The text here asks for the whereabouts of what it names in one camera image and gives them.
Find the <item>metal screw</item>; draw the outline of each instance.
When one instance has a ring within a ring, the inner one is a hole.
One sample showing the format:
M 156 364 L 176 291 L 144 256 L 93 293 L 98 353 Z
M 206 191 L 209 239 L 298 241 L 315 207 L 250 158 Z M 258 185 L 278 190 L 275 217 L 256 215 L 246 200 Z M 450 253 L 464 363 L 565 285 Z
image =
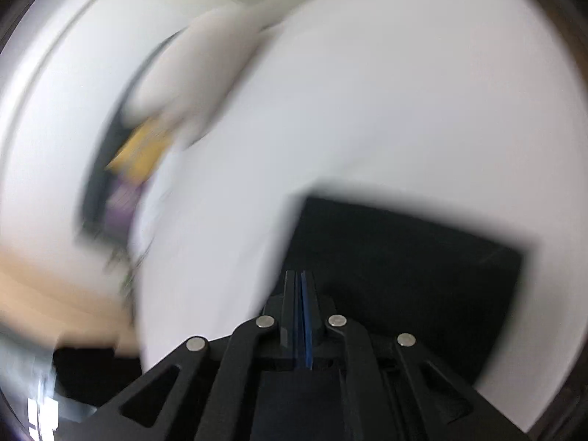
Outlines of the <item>metal screw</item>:
M 199 336 L 195 336 L 194 338 L 190 338 L 186 342 L 186 348 L 191 352 L 199 352 L 207 345 L 204 338 L 200 338 Z
M 331 315 L 329 317 L 329 325 L 334 327 L 342 327 L 347 325 L 347 319 L 343 315 Z
M 270 317 L 269 315 L 261 315 L 261 317 L 258 317 L 258 319 L 255 320 L 255 325 L 259 328 L 270 328 L 275 322 L 276 321 L 273 317 Z
M 396 338 L 396 341 L 400 346 L 413 346 L 416 343 L 416 338 L 410 333 L 401 333 Z

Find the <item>white wall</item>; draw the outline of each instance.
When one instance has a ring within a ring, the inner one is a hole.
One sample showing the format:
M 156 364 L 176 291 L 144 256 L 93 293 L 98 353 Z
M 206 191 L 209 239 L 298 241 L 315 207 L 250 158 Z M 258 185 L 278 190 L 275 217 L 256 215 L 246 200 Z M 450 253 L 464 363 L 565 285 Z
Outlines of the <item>white wall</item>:
M 70 22 L 91 1 L 35 0 L 0 53 L 0 171 L 29 85 Z
M 49 53 L 14 124 L 0 204 L 0 241 L 61 279 L 116 295 L 125 276 L 78 238 L 89 169 L 111 114 L 136 69 L 190 19 L 160 0 L 98 0 Z

